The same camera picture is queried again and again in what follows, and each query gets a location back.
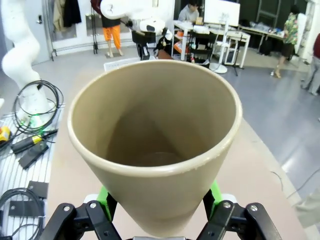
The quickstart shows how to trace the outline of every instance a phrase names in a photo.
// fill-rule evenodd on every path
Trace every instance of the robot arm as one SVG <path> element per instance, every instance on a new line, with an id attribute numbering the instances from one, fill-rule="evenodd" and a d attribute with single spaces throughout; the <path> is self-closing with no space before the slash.
<path id="1" fill-rule="evenodd" d="M 137 3 L 132 0 L 102 0 L 100 10 L 107 19 L 128 17 L 132 21 L 134 31 L 155 33 L 156 35 L 164 34 L 167 40 L 172 39 L 171 32 L 166 29 L 165 21 L 154 15 L 151 5 L 137 6 Z"/>

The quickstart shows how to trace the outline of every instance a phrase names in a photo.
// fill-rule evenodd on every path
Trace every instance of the yellow device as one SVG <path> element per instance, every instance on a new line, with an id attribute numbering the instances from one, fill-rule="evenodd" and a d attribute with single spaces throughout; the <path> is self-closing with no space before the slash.
<path id="1" fill-rule="evenodd" d="M 0 127 L 0 144 L 8 141 L 11 136 L 11 131 L 7 126 Z"/>

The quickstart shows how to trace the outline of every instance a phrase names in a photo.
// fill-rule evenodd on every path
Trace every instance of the electronic device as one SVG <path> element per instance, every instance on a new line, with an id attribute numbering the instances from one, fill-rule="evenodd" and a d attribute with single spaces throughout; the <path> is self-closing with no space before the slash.
<path id="1" fill-rule="evenodd" d="M 11 131 L 7 126 L 0 127 L 0 146 L 10 139 Z"/>
<path id="2" fill-rule="evenodd" d="M 40 141 L 26 152 L 20 160 L 19 164 L 21 167 L 26 170 L 30 167 L 30 165 L 35 162 L 45 151 L 48 150 L 48 145 L 44 141 Z"/>
<path id="3" fill-rule="evenodd" d="M 16 142 L 15 144 L 11 145 L 11 149 L 14 154 L 21 153 L 24 150 L 29 149 L 33 145 L 39 143 L 42 140 L 46 140 L 52 135 L 56 134 L 58 132 L 57 129 L 48 131 L 45 134 L 35 135 L 35 136 L 29 136 L 21 141 Z"/>
<path id="4" fill-rule="evenodd" d="M 204 23 L 221 24 L 225 20 L 222 15 L 228 15 L 229 26 L 238 27 L 240 4 L 223 0 L 206 0 L 204 5 Z"/>

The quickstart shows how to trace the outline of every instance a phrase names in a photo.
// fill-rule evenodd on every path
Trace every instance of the bag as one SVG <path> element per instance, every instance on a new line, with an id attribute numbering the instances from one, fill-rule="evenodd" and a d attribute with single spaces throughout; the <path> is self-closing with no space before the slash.
<path id="1" fill-rule="evenodd" d="M 271 43 L 271 41 L 268 41 L 268 40 L 263 41 L 263 43 L 262 43 L 262 45 L 261 45 L 261 47 L 260 47 L 260 51 L 259 51 L 259 52 L 260 52 L 262 55 L 269 56 L 270 53 L 271 53 L 271 51 L 272 51 L 272 43 Z"/>

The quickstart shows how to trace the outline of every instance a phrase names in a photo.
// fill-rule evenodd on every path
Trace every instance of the floral shirt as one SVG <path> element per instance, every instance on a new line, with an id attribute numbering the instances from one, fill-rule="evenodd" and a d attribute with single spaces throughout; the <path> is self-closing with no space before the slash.
<path id="1" fill-rule="evenodd" d="M 285 34 L 283 42 L 285 44 L 296 45 L 298 41 L 298 20 L 296 15 L 290 13 L 287 21 L 284 24 Z"/>

